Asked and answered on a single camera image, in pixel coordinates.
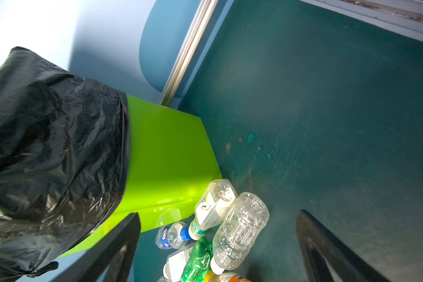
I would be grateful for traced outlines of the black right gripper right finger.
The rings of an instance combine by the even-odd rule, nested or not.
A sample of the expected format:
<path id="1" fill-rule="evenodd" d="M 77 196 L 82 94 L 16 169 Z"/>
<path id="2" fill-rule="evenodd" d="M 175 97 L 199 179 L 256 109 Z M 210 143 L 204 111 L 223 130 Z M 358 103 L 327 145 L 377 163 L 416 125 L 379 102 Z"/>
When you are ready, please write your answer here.
<path id="1" fill-rule="evenodd" d="M 332 282 L 332 267 L 344 282 L 387 282 L 306 210 L 298 212 L 295 232 L 310 282 Z"/>

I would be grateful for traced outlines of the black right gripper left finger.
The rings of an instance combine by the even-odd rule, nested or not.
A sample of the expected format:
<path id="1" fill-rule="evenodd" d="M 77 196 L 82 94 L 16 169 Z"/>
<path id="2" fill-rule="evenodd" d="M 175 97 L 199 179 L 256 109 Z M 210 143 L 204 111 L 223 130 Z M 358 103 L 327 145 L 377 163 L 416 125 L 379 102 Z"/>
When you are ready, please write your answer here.
<path id="1" fill-rule="evenodd" d="M 141 234 L 137 213 L 127 215 L 76 263 L 54 278 L 55 282 L 105 282 L 128 280 Z"/>

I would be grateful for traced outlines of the clear ribbed bottle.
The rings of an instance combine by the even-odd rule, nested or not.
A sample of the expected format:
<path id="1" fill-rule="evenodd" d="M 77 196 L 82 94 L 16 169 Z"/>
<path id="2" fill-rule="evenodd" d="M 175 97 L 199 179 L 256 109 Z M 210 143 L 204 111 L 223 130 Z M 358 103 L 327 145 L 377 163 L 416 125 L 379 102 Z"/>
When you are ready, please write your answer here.
<path id="1" fill-rule="evenodd" d="M 235 270 L 244 262 L 269 216 L 267 206 L 255 194 L 238 196 L 213 238 L 210 267 L 214 274 Z"/>

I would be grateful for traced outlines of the cream label bottle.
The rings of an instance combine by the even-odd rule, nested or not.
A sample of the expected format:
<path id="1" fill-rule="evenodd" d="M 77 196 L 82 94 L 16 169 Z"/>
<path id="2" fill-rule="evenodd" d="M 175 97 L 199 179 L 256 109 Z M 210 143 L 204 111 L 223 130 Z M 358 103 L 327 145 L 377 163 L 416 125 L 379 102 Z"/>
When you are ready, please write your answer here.
<path id="1" fill-rule="evenodd" d="M 205 233 L 220 225 L 237 198 L 235 188 L 227 179 L 209 183 L 195 206 L 195 218 L 189 226 L 189 236 L 197 241 Z"/>

